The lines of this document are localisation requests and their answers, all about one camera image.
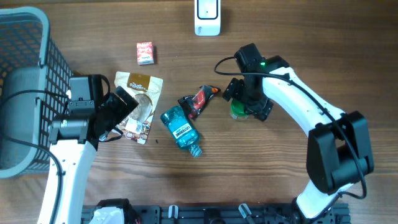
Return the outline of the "blue mouthwash bottle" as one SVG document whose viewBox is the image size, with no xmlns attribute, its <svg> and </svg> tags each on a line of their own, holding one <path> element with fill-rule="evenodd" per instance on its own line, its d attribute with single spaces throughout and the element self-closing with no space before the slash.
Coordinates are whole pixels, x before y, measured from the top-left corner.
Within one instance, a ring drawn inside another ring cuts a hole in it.
<svg viewBox="0 0 398 224">
<path fill-rule="evenodd" d="M 160 119 L 181 150 L 188 151 L 193 157 L 199 157 L 202 154 L 202 149 L 198 144 L 200 134 L 185 116 L 181 106 L 174 106 L 167 110 Z"/>
</svg>

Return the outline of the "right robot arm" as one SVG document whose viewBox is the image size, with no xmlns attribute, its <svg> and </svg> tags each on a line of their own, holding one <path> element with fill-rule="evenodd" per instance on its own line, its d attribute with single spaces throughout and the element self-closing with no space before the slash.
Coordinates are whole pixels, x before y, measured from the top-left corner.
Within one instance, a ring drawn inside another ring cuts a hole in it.
<svg viewBox="0 0 398 224">
<path fill-rule="evenodd" d="M 223 93 L 237 101 L 246 116 L 260 121 L 273 105 L 281 106 L 307 136 L 306 170 L 309 182 L 290 204 L 285 215 L 290 223 L 315 223 L 329 218 L 344 195 L 366 198 L 365 176 L 374 171 L 368 122 L 359 112 L 346 113 L 311 90 L 282 57 L 265 58 L 254 43 L 232 56 L 239 68 Z"/>
</svg>

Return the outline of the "brown white snack pouch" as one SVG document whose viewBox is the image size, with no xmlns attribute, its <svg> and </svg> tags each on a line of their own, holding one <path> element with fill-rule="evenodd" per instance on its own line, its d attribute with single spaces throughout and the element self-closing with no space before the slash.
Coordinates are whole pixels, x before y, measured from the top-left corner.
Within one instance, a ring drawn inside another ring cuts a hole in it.
<svg viewBox="0 0 398 224">
<path fill-rule="evenodd" d="M 117 128 L 123 132 L 125 138 L 145 144 L 162 91 L 163 79 L 140 73 L 116 72 L 114 84 L 122 87 L 138 102 L 138 106 Z"/>
</svg>

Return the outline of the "green lid jar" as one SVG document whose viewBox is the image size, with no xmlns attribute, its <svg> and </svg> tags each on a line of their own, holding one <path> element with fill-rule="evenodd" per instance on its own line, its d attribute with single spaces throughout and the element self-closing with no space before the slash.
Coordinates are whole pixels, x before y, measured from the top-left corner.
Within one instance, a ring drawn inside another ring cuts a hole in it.
<svg viewBox="0 0 398 224">
<path fill-rule="evenodd" d="M 244 112 L 244 105 L 233 99 L 230 107 L 230 116 L 236 120 L 248 119 L 249 115 Z"/>
</svg>

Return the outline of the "black red snack packet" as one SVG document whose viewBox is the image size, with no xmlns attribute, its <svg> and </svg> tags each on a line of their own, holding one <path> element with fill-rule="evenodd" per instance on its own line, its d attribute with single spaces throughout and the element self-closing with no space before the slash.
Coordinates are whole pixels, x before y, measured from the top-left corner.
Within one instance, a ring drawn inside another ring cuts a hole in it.
<svg viewBox="0 0 398 224">
<path fill-rule="evenodd" d="M 207 106 L 209 100 L 221 91 L 212 85 L 202 85 L 196 95 L 183 96 L 178 100 L 184 114 L 190 119 L 196 119 Z"/>
</svg>

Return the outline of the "small red white carton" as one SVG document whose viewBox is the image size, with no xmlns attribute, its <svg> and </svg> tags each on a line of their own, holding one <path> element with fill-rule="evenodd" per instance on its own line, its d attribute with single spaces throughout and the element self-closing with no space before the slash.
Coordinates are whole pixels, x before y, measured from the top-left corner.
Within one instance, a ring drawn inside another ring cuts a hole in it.
<svg viewBox="0 0 398 224">
<path fill-rule="evenodd" d="M 152 42 L 140 42 L 137 47 L 137 63 L 148 65 L 154 63 L 154 48 Z"/>
</svg>

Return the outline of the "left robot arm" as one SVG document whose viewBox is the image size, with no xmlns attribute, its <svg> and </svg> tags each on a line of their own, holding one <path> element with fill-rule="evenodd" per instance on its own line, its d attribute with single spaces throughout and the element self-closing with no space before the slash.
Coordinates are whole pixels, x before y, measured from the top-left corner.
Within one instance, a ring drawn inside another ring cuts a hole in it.
<svg viewBox="0 0 398 224">
<path fill-rule="evenodd" d="M 101 142 L 137 106 L 123 88 L 104 91 L 103 75 L 84 75 L 70 80 L 68 109 L 50 125 L 49 176 L 39 223 L 80 223 L 86 183 Z"/>
</svg>

